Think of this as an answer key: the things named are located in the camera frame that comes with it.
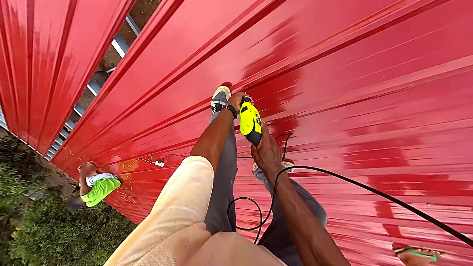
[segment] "drill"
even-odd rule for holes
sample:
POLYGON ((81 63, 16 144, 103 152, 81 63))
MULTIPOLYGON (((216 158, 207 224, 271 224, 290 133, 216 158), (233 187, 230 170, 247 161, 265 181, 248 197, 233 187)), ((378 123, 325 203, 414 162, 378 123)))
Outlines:
POLYGON ((243 97, 240 108, 240 131, 254 146, 260 144, 262 136, 260 113, 247 96, 243 97))

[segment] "red metal roof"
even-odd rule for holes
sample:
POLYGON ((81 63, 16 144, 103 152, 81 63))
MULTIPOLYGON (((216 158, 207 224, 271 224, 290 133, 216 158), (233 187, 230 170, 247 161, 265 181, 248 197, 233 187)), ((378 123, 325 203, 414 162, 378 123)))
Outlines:
POLYGON ((9 130, 45 154, 132 0, 0 0, 0 96, 9 130))
MULTIPOLYGON (((471 238, 471 25, 470 0, 167 0, 53 163, 75 176, 92 160, 127 178, 131 197, 106 201, 139 223, 182 158, 164 168, 135 160, 188 154, 213 91, 230 82, 255 99, 272 134, 294 134, 296 164, 375 187, 471 238)), ((235 197, 268 210, 252 163, 238 161, 235 197)), ((473 262, 473 248, 377 195, 318 172, 291 176, 324 206, 352 265, 401 265, 393 243, 450 254, 436 265, 473 262)), ((254 205, 236 207, 239 226, 258 224, 254 205)))

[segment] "sneaker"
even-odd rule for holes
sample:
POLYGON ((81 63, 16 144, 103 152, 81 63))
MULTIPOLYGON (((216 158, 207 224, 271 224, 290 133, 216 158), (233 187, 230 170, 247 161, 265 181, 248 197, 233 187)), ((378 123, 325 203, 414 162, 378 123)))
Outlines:
MULTIPOLYGON (((282 167, 284 167, 284 169, 288 168, 288 167, 291 167, 291 166, 295 166, 294 163, 290 162, 290 161, 282 161, 281 162, 281 165, 282 167)), ((254 162, 253 163, 253 173, 256 171, 256 169, 258 168, 258 166, 256 165, 256 163, 254 162)), ((286 173, 292 173, 294 172, 295 169, 289 169, 289 170, 286 170, 286 173)))
POLYGON ((212 107, 212 113, 220 112, 223 107, 227 104, 228 99, 232 93, 227 86, 220 86, 213 94, 210 106, 212 107))

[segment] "jeans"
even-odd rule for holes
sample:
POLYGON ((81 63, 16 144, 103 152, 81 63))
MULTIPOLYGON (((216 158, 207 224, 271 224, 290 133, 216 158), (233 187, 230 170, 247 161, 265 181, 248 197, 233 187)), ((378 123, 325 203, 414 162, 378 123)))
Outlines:
MULTIPOLYGON (((217 117, 216 112, 210 118, 209 124, 217 117)), ((233 201, 233 183, 237 175, 237 140, 233 125, 228 129, 229 133, 225 141, 225 148, 220 154, 219 166, 214 176, 212 195, 210 196, 209 208, 205 217, 207 230, 213 235, 220 231, 236 231, 235 205, 232 204, 227 215, 228 204, 233 201)), ((264 187, 273 194, 273 188, 264 176, 261 169, 257 168, 254 172, 257 179, 264 183, 264 187)), ((327 214, 323 207, 314 199, 314 197, 305 190, 296 181, 290 179, 291 184, 302 198, 304 203, 314 213, 315 217, 322 225, 326 225, 327 214)), ((296 246, 286 226, 284 213, 282 212, 278 198, 275 199, 272 208, 272 221, 263 236, 261 236, 258 245, 267 248, 276 257, 289 266, 302 265, 296 246)))

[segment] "forearm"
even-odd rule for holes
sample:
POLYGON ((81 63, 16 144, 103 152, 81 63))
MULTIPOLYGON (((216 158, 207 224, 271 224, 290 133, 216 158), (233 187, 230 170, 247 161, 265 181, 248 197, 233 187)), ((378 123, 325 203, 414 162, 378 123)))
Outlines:
POLYGON ((90 192, 90 188, 87 186, 86 177, 79 174, 80 192, 79 195, 83 196, 90 192))
POLYGON ((349 265, 340 249, 312 211, 302 201, 286 173, 278 179, 276 196, 286 218, 289 233, 304 265, 349 265))
POLYGON ((191 150, 190 156, 202 156, 209 160, 214 172, 219 166, 219 158, 225 148, 225 141, 230 127, 233 126, 233 115, 228 109, 223 109, 207 126, 191 150))

